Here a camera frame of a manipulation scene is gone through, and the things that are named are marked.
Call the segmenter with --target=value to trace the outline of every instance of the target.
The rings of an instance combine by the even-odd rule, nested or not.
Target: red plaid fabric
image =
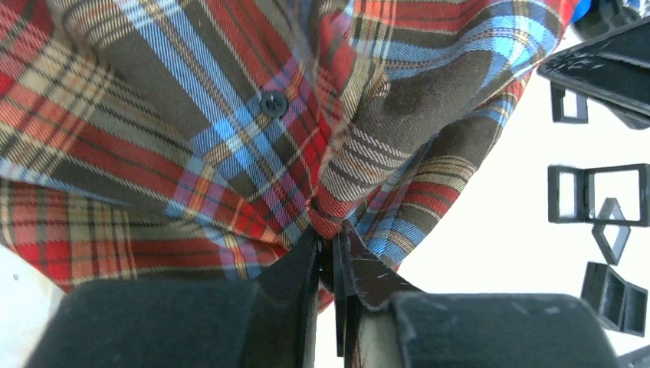
[[[396,268],[575,4],[2,0],[0,242],[69,291],[253,278],[350,219]]]

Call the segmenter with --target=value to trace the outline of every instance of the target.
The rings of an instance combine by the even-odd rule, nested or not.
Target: black plastic piece
[[[650,368],[650,345],[619,356],[621,368]]]
[[[631,219],[616,219],[616,218],[600,218],[596,213],[603,203],[596,201],[596,182],[595,175],[599,173],[626,173],[635,171],[639,175],[639,208],[638,209],[623,209],[623,211],[636,210],[639,214],[638,220]],[[649,227],[650,226],[650,165],[645,163],[636,163],[631,165],[621,166],[607,166],[595,167],[591,169],[584,169],[586,177],[586,204],[587,204],[587,222],[603,225],[624,225],[624,226],[637,226]]]
[[[640,18],[635,9],[624,5],[624,0],[592,0],[589,11],[573,23],[573,29],[585,41],[634,23]]]
[[[381,262],[348,221],[333,257],[345,367],[617,367],[600,325],[574,297],[426,294]]]
[[[555,84],[550,85],[551,109],[553,112],[553,122],[570,123],[570,124],[587,124],[589,114],[587,110],[586,97],[576,94],[576,115],[569,117],[564,114],[564,97],[566,89]]]
[[[596,202],[596,175],[599,173],[626,173],[637,172],[639,175],[638,196],[639,208],[638,219],[602,218],[596,214],[604,205],[604,202]],[[562,176],[572,176],[574,180],[569,188]],[[573,191],[573,194],[564,197],[563,190]],[[563,199],[570,196],[573,203],[566,205]],[[637,163],[622,166],[595,167],[591,169],[577,169],[570,166],[552,165],[548,167],[548,221],[552,223],[587,222],[600,225],[623,225],[623,226],[650,226],[650,165]]]
[[[601,325],[622,330],[626,282],[607,264],[587,263],[580,298],[596,313]]]
[[[541,76],[604,103],[635,130],[650,127],[650,17],[551,55]]]
[[[564,224],[571,222],[586,222],[587,212],[585,203],[585,170],[577,169],[575,167],[554,165],[548,167],[548,221]],[[572,185],[565,188],[568,182],[563,181],[563,176],[572,176]],[[570,191],[570,198],[573,204],[567,204],[568,208],[572,211],[563,213],[564,205],[561,199],[568,199],[569,196],[564,196],[562,191]]]
[[[396,339],[403,347],[403,367],[617,366],[611,347],[591,350],[598,345],[604,348],[609,342],[591,311],[569,295],[407,292],[396,294],[391,306]],[[377,318],[372,314],[364,317]],[[382,336],[388,331],[378,330],[375,341],[385,340]],[[384,358],[389,356],[386,352],[390,346],[380,346],[365,355],[383,351],[383,356],[374,359]],[[363,366],[394,367],[370,362]]]
[[[313,367],[316,249],[307,230],[252,281],[82,284],[26,367]]]
[[[605,204],[602,205],[598,217],[600,219],[610,219],[613,217],[616,220],[625,221],[625,216],[623,216],[623,212],[621,212],[621,206],[619,205],[619,201],[616,198],[605,199]],[[619,230],[618,234],[616,235],[614,244],[611,244],[605,236],[605,228],[607,226],[615,226]],[[625,245],[628,242],[628,238],[631,232],[630,227],[627,225],[595,224],[591,232],[607,263],[609,265],[618,265],[621,257],[623,256]]]
[[[645,337],[648,291],[630,282],[625,286],[625,311],[621,332]]]

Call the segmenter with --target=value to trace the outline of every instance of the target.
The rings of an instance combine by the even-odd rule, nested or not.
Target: blue stripe
[[[276,154],[272,143],[275,143],[281,136],[286,134],[287,128],[284,124],[269,124],[263,133],[259,133],[253,139],[255,148],[261,153],[261,159],[267,164],[273,174],[284,172],[287,167]]]
[[[624,1],[623,6],[625,6],[626,8],[630,8],[636,11],[637,13],[639,13],[639,11],[641,10],[641,1],[640,0]]]
[[[435,140],[438,138],[438,134],[436,133],[434,136],[429,139],[429,141],[423,145],[418,152],[414,153],[409,159],[406,160],[395,172],[389,176],[384,183],[381,185],[381,192],[382,193],[391,193],[395,187],[401,183],[402,188],[399,189],[397,192],[396,196],[393,197],[393,202],[395,203],[395,207],[391,208],[389,210],[389,214],[386,215],[386,217],[389,218],[395,218],[396,217],[396,211],[399,209],[399,206],[402,204],[402,198],[408,188],[408,184],[412,181],[413,176],[417,173],[417,171],[411,170],[409,172],[410,177],[407,178],[405,174],[407,171],[409,171],[409,168],[411,168],[413,165],[420,166],[422,164],[422,160],[425,158],[424,154],[421,153],[426,153],[431,149],[431,146],[435,142]],[[368,233],[370,227],[375,223],[376,217],[377,217],[377,210],[376,209],[371,209],[370,207],[365,210],[363,214],[360,214],[361,217],[359,218],[359,221],[357,221],[357,209],[353,209],[350,211],[348,214],[347,218],[355,225],[356,230],[364,236],[366,233]]]
[[[17,182],[27,182],[29,184],[42,186],[49,189],[61,190],[62,192],[68,192],[70,194],[84,196],[105,203],[122,205],[125,207],[131,206],[130,203],[122,202],[117,199],[88,192],[87,190],[84,190],[76,186],[72,186],[66,182],[52,179],[50,176],[47,176],[42,172],[39,173],[32,169],[28,169],[23,165],[17,165],[9,161],[5,157],[0,157],[0,176],[5,179],[11,179]]]
[[[504,35],[494,36],[492,38],[478,38],[478,35],[492,32],[495,29],[503,31]],[[519,44],[515,47],[518,37],[515,32],[527,31],[530,40],[527,44]],[[471,29],[463,37],[456,41],[456,44],[463,44],[463,48],[451,46],[449,48],[422,48],[413,44],[391,41],[387,58],[389,60],[407,61],[407,62],[425,62],[428,63],[423,67],[412,69],[390,68],[386,71],[391,79],[401,79],[413,77],[424,71],[429,71],[437,67],[445,66],[454,59],[460,57],[469,51],[490,51],[496,55],[501,55],[512,68],[526,67],[530,68],[530,59],[540,48],[544,53],[549,54],[556,46],[557,38],[544,25],[534,19],[524,16],[497,16],[490,20],[484,21],[475,28]],[[373,56],[378,57],[382,48],[374,45],[375,41],[353,40],[355,48],[363,49],[364,47],[373,47],[376,52]],[[494,73],[488,75],[488,79],[494,78]]]
[[[215,202],[214,199],[206,197],[206,200]],[[172,217],[174,219],[180,219],[187,212],[187,205],[185,203],[178,202],[176,200],[171,200],[165,208],[165,215]],[[212,217],[214,213],[203,213],[197,212],[195,214],[194,221],[201,226],[210,227],[215,222],[215,219]]]
[[[259,99],[254,97],[246,103],[246,108],[240,109],[238,112],[246,112],[246,114],[257,116],[260,112]],[[243,116],[237,116],[237,120],[242,120]],[[217,124],[203,130],[201,133],[196,134],[191,138],[190,143],[201,154],[206,154],[221,142],[226,142],[228,148],[231,150],[238,150],[243,147],[243,143],[236,136],[236,130],[230,122]],[[239,146],[233,146],[233,143],[238,143]]]
[[[163,2],[167,1],[169,0],[159,0],[158,3],[162,5]],[[230,109],[235,112],[235,117],[239,120],[239,123],[243,127],[246,127],[253,121],[253,116],[244,105],[244,101],[239,98],[237,91],[228,82],[228,78],[224,75],[219,64],[210,55],[208,48],[201,42],[201,38],[194,31],[194,27],[192,27],[192,23],[185,16],[185,12],[176,4],[174,8],[167,9],[166,14],[185,44],[192,50],[195,59],[201,64],[203,71],[210,77],[212,83],[218,87],[219,92],[225,98]],[[216,124],[215,128],[217,131],[219,131],[221,125],[229,123],[228,117],[223,113],[222,115],[223,118],[221,121],[212,122]],[[220,135],[226,140],[230,137],[230,133],[231,131],[224,131]]]
[[[501,127],[504,127],[508,121],[505,115],[501,111],[506,110],[509,113],[512,113],[514,106],[512,103],[507,101],[501,101],[500,103],[491,104],[487,108],[480,109],[472,114],[472,116],[478,117],[489,117],[494,120],[495,123],[499,124]]]
[[[205,168],[205,163],[197,156],[190,157],[185,165],[185,170],[191,172],[196,176],[201,176],[203,168]]]
[[[133,25],[137,27],[140,34],[147,43],[149,43],[149,46],[156,55],[158,55],[161,62],[176,78],[185,92],[187,92],[188,96],[192,98],[196,106],[201,110],[208,121],[214,127],[218,126],[219,134],[222,136],[234,136],[235,130],[231,124],[218,124],[226,118],[224,112],[218,108],[218,104],[201,85],[199,79],[194,75],[194,73],[192,73],[189,66],[178,55],[178,53],[174,51],[175,49],[173,45],[169,42],[163,30],[153,23],[153,20],[148,16],[142,6],[135,1],[122,2],[119,0],[113,0],[113,2],[123,10]]]
[[[298,227],[296,222],[292,222],[289,225],[285,226],[282,232],[287,237],[289,237],[289,242],[291,242],[291,244],[295,244],[303,234],[302,230],[300,230],[300,227]]]
[[[375,230],[375,235],[381,236],[382,231],[398,232],[405,236],[414,245],[422,242],[426,236],[426,234],[422,232],[417,226],[400,218],[388,218],[382,220]],[[407,255],[407,253],[401,247],[399,247],[399,245],[393,241],[390,241],[385,236],[381,236],[380,238],[371,238],[367,246],[370,251],[372,251],[376,256],[388,257],[397,265],[402,263]]]
[[[293,16],[293,14],[299,14],[300,16],[300,26],[302,29],[309,29],[309,10],[311,9],[311,2],[313,0],[300,0],[300,11],[297,11],[298,9],[292,9],[292,11],[288,12],[288,16]]]
[[[237,268],[244,267],[246,274],[249,278],[255,278],[261,273],[261,268],[259,262],[250,261],[250,258],[247,257],[245,264],[235,264],[235,257],[233,257],[232,249],[229,249],[225,246],[224,234],[222,231],[216,228],[204,228],[205,237],[216,244],[219,248],[219,257],[222,261],[222,266],[220,267],[228,280],[241,280],[237,272]],[[242,254],[253,255],[255,249],[251,246],[251,243],[240,236],[235,236],[235,242],[238,244],[238,250]]]

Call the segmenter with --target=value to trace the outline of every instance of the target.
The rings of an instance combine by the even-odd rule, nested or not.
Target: shirt button
[[[279,90],[270,90],[262,94],[260,107],[269,117],[279,119],[287,112],[289,101]]]

